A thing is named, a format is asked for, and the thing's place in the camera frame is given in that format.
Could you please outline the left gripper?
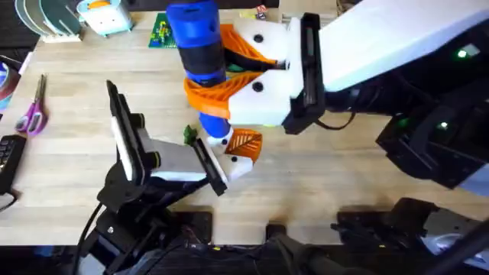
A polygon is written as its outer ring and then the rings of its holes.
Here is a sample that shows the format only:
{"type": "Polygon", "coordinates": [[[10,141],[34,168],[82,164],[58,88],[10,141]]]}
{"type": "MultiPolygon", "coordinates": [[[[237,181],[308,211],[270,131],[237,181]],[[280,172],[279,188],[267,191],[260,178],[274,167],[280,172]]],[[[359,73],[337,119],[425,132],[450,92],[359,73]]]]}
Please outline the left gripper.
{"type": "Polygon", "coordinates": [[[112,132],[116,162],[98,194],[98,201],[110,212],[166,207],[206,185],[221,196],[228,182],[252,171],[262,148],[261,133],[245,128],[231,128],[224,137],[208,137],[211,145],[222,146],[218,161],[200,137],[189,144],[175,144],[153,139],[144,129],[112,132]]]}

